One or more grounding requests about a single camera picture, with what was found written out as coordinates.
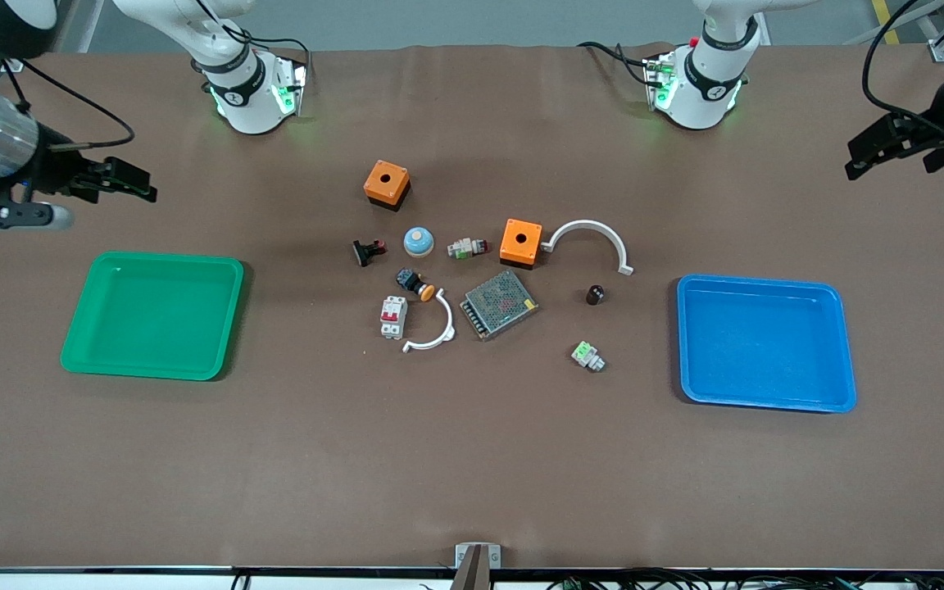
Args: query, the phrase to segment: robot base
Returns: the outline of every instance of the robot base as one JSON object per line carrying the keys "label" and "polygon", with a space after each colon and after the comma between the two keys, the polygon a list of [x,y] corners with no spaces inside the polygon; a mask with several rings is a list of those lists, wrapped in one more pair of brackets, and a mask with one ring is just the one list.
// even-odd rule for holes
{"label": "robot base", "polygon": [[675,124],[688,129],[708,129],[718,124],[727,111],[734,108],[742,82],[722,100],[709,101],[687,79],[684,64],[692,51],[688,45],[668,52],[658,59],[643,64],[645,79],[662,84],[660,88],[647,86],[647,104],[652,111],[664,112]]}
{"label": "robot base", "polygon": [[233,105],[241,97],[225,93],[223,97],[211,88],[210,94],[217,103],[218,115],[228,120],[240,134],[267,134],[284,122],[288,116],[299,116],[307,82],[307,67],[304,64],[277,57],[272,52],[258,50],[257,59],[265,63],[266,76],[258,90],[248,98],[246,105]]}

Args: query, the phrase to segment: electrical connector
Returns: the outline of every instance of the electrical connector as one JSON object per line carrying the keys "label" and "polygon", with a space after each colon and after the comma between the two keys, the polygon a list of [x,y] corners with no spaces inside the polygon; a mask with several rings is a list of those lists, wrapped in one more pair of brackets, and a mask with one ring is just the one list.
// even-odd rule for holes
{"label": "electrical connector", "polygon": [[463,261],[465,258],[479,256],[479,254],[488,251],[490,251],[490,245],[488,245],[487,240],[464,238],[458,239],[457,242],[451,243],[447,247],[447,256],[456,259],[456,261]]}
{"label": "electrical connector", "polygon": [[647,60],[643,70],[647,81],[658,82],[660,88],[649,88],[648,102],[651,108],[666,109],[672,104],[672,96],[679,88],[679,78],[675,74],[675,52],[664,53],[658,59]]}
{"label": "electrical connector", "polygon": [[600,370],[603,370],[603,367],[606,366],[606,361],[600,358],[596,347],[586,343],[584,340],[574,348],[574,354],[570,355],[570,358],[573,358],[574,362],[584,366],[585,369],[591,370],[593,373],[599,373]]}

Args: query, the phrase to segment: wire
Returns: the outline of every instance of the wire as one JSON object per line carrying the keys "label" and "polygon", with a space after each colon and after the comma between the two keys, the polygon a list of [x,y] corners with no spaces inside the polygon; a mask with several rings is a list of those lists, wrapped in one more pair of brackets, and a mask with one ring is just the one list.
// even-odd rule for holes
{"label": "wire", "polygon": [[12,84],[12,87],[14,87],[16,100],[18,101],[16,102],[16,110],[21,112],[21,115],[26,115],[27,111],[30,111],[31,109],[31,103],[27,102],[27,98],[24,98],[24,90],[21,90],[20,84],[16,82],[16,75],[14,75],[14,72],[12,72],[10,68],[10,62],[7,62],[7,60],[2,60],[2,69],[5,70],[8,77],[10,77],[10,83]]}
{"label": "wire", "polygon": [[[578,43],[577,46],[578,48],[599,49],[600,52],[604,52],[606,53],[606,55],[611,56],[616,60],[623,60],[625,63],[629,65],[640,65],[640,66],[643,65],[642,60],[633,60],[633,59],[629,59],[629,57],[622,57],[621,53],[615,52],[614,49],[608,48],[606,45],[603,45],[602,43],[597,43],[595,41],[585,41],[584,43]],[[653,57],[658,57],[660,55],[662,55],[662,53],[655,53],[655,55],[647,56],[647,57],[644,57],[643,59],[651,60],[653,59]]]}
{"label": "wire", "polygon": [[762,582],[765,590],[833,590],[834,583],[817,580],[810,582],[803,578],[783,578],[778,575],[752,575],[735,585],[735,590],[742,590],[746,583]]}
{"label": "wire", "polygon": [[862,65],[862,93],[865,94],[865,97],[868,98],[870,103],[882,108],[884,111],[892,113],[893,115],[905,116],[907,119],[915,120],[917,123],[926,125],[927,127],[932,128],[939,132],[939,134],[944,135],[944,127],[936,123],[930,122],[930,120],[925,119],[924,116],[919,115],[908,109],[902,108],[900,106],[892,105],[881,101],[880,98],[876,98],[876,94],[873,94],[873,90],[869,88],[869,71],[873,68],[873,55],[876,53],[876,48],[880,45],[880,40],[883,39],[883,36],[891,30],[892,25],[895,24],[895,21],[904,15],[910,10],[917,2],[920,0],[908,0],[906,4],[902,4],[902,7],[898,8],[895,11],[895,14],[891,15],[891,18],[887,19],[887,22],[880,27],[879,33],[876,33],[876,37],[873,38],[873,43],[869,45],[869,51],[865,54],[865,64]]}
{"label": "wire", "polygon": [[621,49],[621,43],[615,45],[614,49],[617,49],[618,57],[621,60],[621,63],[625,64],[625,69],[629,71],[629,75],[631,75],[633,79],[644,86],[651,86],[652,89],[660,89],[660,87],[662,87],[661,82],[653,82],[650,79],[640,78],[639,75],[636,75],[636,72],[633,71],[632,65],[629,64],[629,58],[625,56],[625,52],[623,52]]}
{"label": "wire", "polygon": [[252,34],[250,34],[250,31],[246,29],[241,29],[241,30],[232,29],[232,27],[229,27],[224,22],[221,22],[221,19],[217,18],[217,15],[215,15],[213,11],[210,11],[210,8],[207,7],[207,5],[202,2],[202,0],[195,0],[195,1],[198,3],[199,7],[202,8],[202,11],[205,12],[207,16],[213,19],[215,23],[220,24],[221,29],[224,29],[225,33],[227,33],[228,36],[233,39],[233,41],[237,41],[242,44],[248,43],[262,49],[268,48],[267,45],[263,45],[263,43],[295,43],[296,45],[300,46],[301,50],[303,50],[305,63],[307,63],[308,67],[311,67],[311,50],[308,50],[308,46],[302,43],[299,39],[293,39],[289,37],[282,37],[278,39],[265,39],[265,38],[252,36]]}
{"label": "wire", "polygon": [[861,580],[861,582],[855,583],[855,587],[861,588],[862,586],[865,586],[867,583],[872,582],[873,578],[876,578],[876,576],[878,575],[880,575],[880,572],[878,571],[873,572],[872,574],[869,575],[868,578]]}
{"label": "wire", "polygon": [[606,55],[611,56],[624,64],[626,71],[629,72],[629,75],[631,75],[633,79],[635,79],[640,84],[643,84],[644,86],[651,86],[652,89],[660,89],[660,87],[662,87],[660,82],[653,82],[650,79],[641,78],[640,75],[637,75],[636,71],[633,70],[633,65],[643,67],[643,60],[651,60],[653,57],[662,55],[662,53],[653,53],[653,55],[645,56],[641,60],[634,60],[625,56],[625,51],[621,48],[621,43],[615,45],[614,49],[611,50],[606,45],[597,43],[595,41],[585,41],[584,43],[578,43],[578,48],[599,49],[601,52],[606,53]]}
{"label": "wire", "polygon": [[50,77],[50,75],[46,74],[46,72],[41,71],[39,70],[39,68],[34,67],[34,65],[31,65],[30,63],[28,63],[27,60],[20,60],[20,63],[24,64],[25,67],[33,71],[38,77],[45,79],[46,82],[49,82],[53,86],[57,86],[58,89],[64,90],[65,93],[71,94],[72,97],[78,98],[80,101],[86,103],[87,105],[90,105],[94,109],[97,109],[97,111],[100,111],[102,115],[107,116],[108,119],[110,120],[114,120],[117,124],[119,124],[121,128],[126,130],[126,137],[122,139],[112,139],[112,141],[110,142],[85,142],[85,143],[76,143],[76,144],[58,144],[58,145],[49,146],[50,151],[78,151],[81,149],[115,147],[115,146],[128,144],[134,141],[134,138],[136,137],[136,133],[134,132],[134,127],[130,127],[128,123],[120,119],[120,117],[117,116],[115,113],[108,111],[108,109],[102,107],[101,105],[98,105],[97,103],[94,103],[94,101],[91,101],[89,100],[89,98],[82,96],[82,94],[77,93],[75,90],[68,88],[63,83],[57,82],[56,79],[54,79],[53,77]]}
{"label": "wire", "polygon": [[243,579],[243,590],[250,590],[250,582],[254,576],[250,575],[250,572],[240,570],[238,574],[235,575],[235,578],[232,578],[232,590],[235,590],[239,584],[239,580]]}

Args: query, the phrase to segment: brown table surface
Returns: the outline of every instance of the brown table surface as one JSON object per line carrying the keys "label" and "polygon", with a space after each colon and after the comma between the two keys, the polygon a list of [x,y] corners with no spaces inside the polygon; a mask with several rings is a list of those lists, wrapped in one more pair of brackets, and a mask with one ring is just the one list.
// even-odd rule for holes
{"label": "brown table surface", "polygon": [[[322,53],[304,116],[265,137],[213,115],[186,56],[45,57],[134,123],[134,144],[98,156],[148,168],[160,202],[71,201],[71,231],[0,232],[0,565],[423,566],[490,540],[510,567],[944,568],[944,172],[911,158],[844,178],[846,141],[880,116],[863,53],[761,49],[705,132],[649,113],[583,49]],[[922,45],[879,53],[877,93],[896,103],[923,108],[943,80]],[[116,137],[21,81],[45,123]],[[398,213],[363,197],[378,158],[412,172]],[[456,305],[506,267],[443,249],[497,242],[510,216],[603,220],[636,274],[579,232],[520,271],[542,310],[498,339],[460,316],[430,352],[379,336],[398,268]],[[438,240],[423,261],[401,250],[412,225]],[[352,240],[375,238],[393,251],[357,268]],[[107,250],[250,266],[223,379],[61,369]],[[838,288],[858,407],[686,403],[671,306],[688,273]],[[585,305],[589,284],[604,305]],[[442,322],[411,305],[408,336]],[[581,339],[606,372],[574,365]]]}

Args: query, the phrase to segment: black cable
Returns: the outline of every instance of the black cable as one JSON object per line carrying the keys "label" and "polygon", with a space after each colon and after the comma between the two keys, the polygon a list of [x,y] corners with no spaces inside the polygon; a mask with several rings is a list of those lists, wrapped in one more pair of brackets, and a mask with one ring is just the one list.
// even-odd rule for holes
{"label": "black cable", "polygon": [[225,24],[222,24],[221,29],[225,30],[225,33],[228,33],[229,36],[232,36],[232,39],[239,41],[240,43],[243,40],[250,43],[251,45],[256,45],[259,48],[267,49],[266,45],[263,43],[293,43],[299,45],[301,50],[304,52],[304,61],[311,67],[311,50],[308,49],[308,46],[302,43],[299,39],[293,39],[291,37],[281,37],[277,39],[269,39],[265,37],[254,37],[250,34],[250,31],[243,29],[241,31],[233,30],[231,27],[228,27]]}
{"label": "black cable", "polygon": [[872,574],[863,580],[861,585],[865,585],[865,583],[872,579],[877,579],[878,582],[885,583],[910,582],[917,588],[917,590],[944,590],[944,578],[938,578],[937,576],[933,576],[933,578],[925,578],[920,574],[915,574],[915,572],[877,571],[875,574]]}
{"label": "black cable", "polygon": [[16,93],[16,110],[21,112],[21,115],[27,115],[27,111],[31,111],[31,103],[27,102],[27,98],[24,98],[24,90],[20,89],[20,84],[16,82],[16,76],[10,68],[10,62],[2,60],[2,69],[7,71],[8,77],[10,77],[10,83],[14,87]]}
{"label": "black cable", "polygon": [[79,144],[58,144],[58,145],[49,146],[50,151],[78,151],[81,149],[115,147],[115,146],[128,144],[134,141],[134,138],[136,137],[136,133],[134,132],[134,127],[130,127],[130,125],[126,123],[124,120],[120,119],[118,115],[116,115],[115,113],[111,111],[108,111],[108,109],[102,107],[101,105],[94,103],[94,101],[91,101],[89,100],[89,98],[82,96],[82,94],[77,93],[75,90],[68,88],[63,83],[57,82],[57,80],[54,79],[51,75],[46,74],[46,72],[39,70],[39,68],[37,67],[34,67],[34,65],[31,65],[30,63],[28,63],[27,60],[19,60],[19,61],[20,63],[24,64],[25,67],[29,68],[29,70],[33,71],[34,74],[37,75],[39,78],[45,79],[46,82],[49,82],[53,86],[57,86],[58,89],[64,90],[65,93],[71,94],[72,97],[78,98],[80,101],[86,103],[87,105],[90,105],[94,109],[97,109],[97,111],[100,111],[102,115],[107,116],[108,119],[110,120],[114,120],[117,124],[120,125],[121,128],[126,130],[126,137],[122,139],[112,139],[112,141],[110,142],[85,142],[85,143],[79,143]]}
{"label": "black cable", "polygon": [[640,84],[643,84],[644,86],[651,86],[652,89],[660,89],[660,87],[662,87],[660,82],[653,82],[649,81],[649,79],[640,78],[640,75],[637,75],[636,71],[633,70],[633,65],[643,67],[643,60],[655,59],[655,57],[658,57],[660,53],[655,53],[655,55],[644,57],[641,60],[634,60],[625,56],[625,51],[621,48],[621,43],[615,45],[614,50],[611,50],[606,45],[599,44],[595,41],[585,41],[584,43],[578,43],[578,48],[599,49],[601,52],[606,53],[607,56],[611,56],[624,64],[626,71],[629,72],[629,75],[631,75],[633,79],[635,79]]}
{"label": "black cable", "polygon": [[621,49],[621,43],[618,43],[614,46],[614,49],[618,52],[618,59],[621,60],[621,63],[625,64],[625,69],[629,71],[629,75],[633,77],[637,82],[643,84],[644,86],[651,86],[653,89],[660,89],[663,86],[661,82],[653,82],[650,79],[640,78],[636,72],[633,71],[632,65],[629,64],[629,58],[625,56],[625,52]]}
{"label": "black cable", "polygon": [[232,578],[232,590],[236,589],[236,586],[238,586],[240,579],[244,579],[243,590],[250,590],[250,580],[252,578],[254,578],[254,576],[251,576],[250,572],[240,570],[238,574],[235,575],[235,578]]}
{"label": "black cable", "polygon": [[861,588],[862,586],[865,586],[867,583],[872,582],[873,578],[876,578],[876,576],[878,575],[880,575],[880,572],[878,571],[873,572],[872,574],[869,575],[868,578],[861,580],[861,582],[855,583],[855,587]]}
{"label": "black cable", "polygon": [[[600,52],[604,52],[606,53],[606,55],[611,56],[616,60],[622,60],[625,63],[630,64],[630,65],[640,65],[640,66],[643,65],[642,60],[634,60],[634,59],[630,59],[630,57],[622,57],[621,55],[619,55],[619,53],[615,52],[614,49],[608,48],[606,45],[603,45],[602,43],[597,43],[595,41],[585,41],[584,43],[578,43],[577,46],[578,48],[599,49]],[[662,55],[662,53],[655,53],[655,55],[647,56],[647,57],[644,57],[643,59],[644,60],[655,59],[655,57]]]}
{"label": "black cable", "polygon": [[213,12],[210,12],[210,8],[207,7],[207,5],[202,2],[202,0],[195,0],[195,1],[198,3],[199,7],[202,8],[202,11],[205,12],[207,16],[213,19],[213,21],[216,22],[217,24],[220,24],[221,29],[224,29],[225,33],[227,33],[228,36],[233,39],[233,41],[237,41],[243,44],[250,43],[251,45],[257,46],[258,48],[262,48],[262,49],[268,48],[266,45],[263,45],[263,43],[295,43],[296,45],[300,45],[301,50],[303,50],[304,52],[305,62],[307,63],[309,67],[311,67],[311,50],[308,49],[308,46],[302,43],[300,40],[292,39],[289,37],[283,37],[283,38],[278,38],[278,39],[265,39],[265,38],[252,36],[252,34],[250,34],[250,31],[246,29],[241,29],[241,30],[232,29],[232,27],[229,27],[225,23],[220,22],[220,19],[217,18],[217,15],[214,15]]}
{"label": "black cable", "polygon": [[895,21],[898,20],[900,16],[908,12],[910,8],[912,8],[919,1],[920,0],[908,0],[906,4],[902,4],[902,7],[898,8],[898,10],[895,11],[895,14],[891,15],[891,18],[887,19],[887,22],[885,22],[883,26],[880,27],[880,31],[876,34],[876,38],[873,38],[873,43],[869,45],[869,51],[865,54],[865,64],[862,65],[862,93],[865,94],[865,97],[868,98],[870,103],[873,103],[877,107],[882,108],[884,111],[891,112],[893,115],[905,116],[907,119],[915,120],[915,122],[926,125],[927,127],[930,127],[933,130],[939,132],[939,134],[944,135],[944,127],[941,127],[941,125],[930,122],[930,120],[925,119],[925,117],[922,117],[919,115],[919,113],[908,111],[908,109],[902,108],[900,106],[895,106],[891,103],[881,101],[880,98],[876,98],[876,94],[873,94],[873,90],[869,89],[869,71],[873,68],[873,55],[876,53],[876,48],[880,45],[880,40],[883,39],[883,36],[887,34],[889,30],[891,30],[891,27],[895,24]]}
{"label": "black cable", "polygon": [[802,578],[783,578],[778,575],[752,575],[749,578],[739,580],[735,585],[735,590],[742,590],[746,583],[763,582],[765,590],[833,590],[833,584],[829,582],[809,582]]}
{"label": "black cable", "polygon": [[659,583],[656,583],[655,586],[651,587],[651,590],[658,590],[667,583],[671,583],[671,585],[677,590],[683,590],[681,583],[686,585],[687,590],[701,590],[701,587],[698,586],[698,584],[704,583],[708,590],[713,590],[712,583],[709,582],[709,580],[702,578],[700,575],[696,574],[696,572],[691,570],[632,568],[622,570],[621,574],[627,575],[631,579],[644,578],[645,576],[646,579],[650,579],[652,582],[655,582],[655,580],[660,580]]}

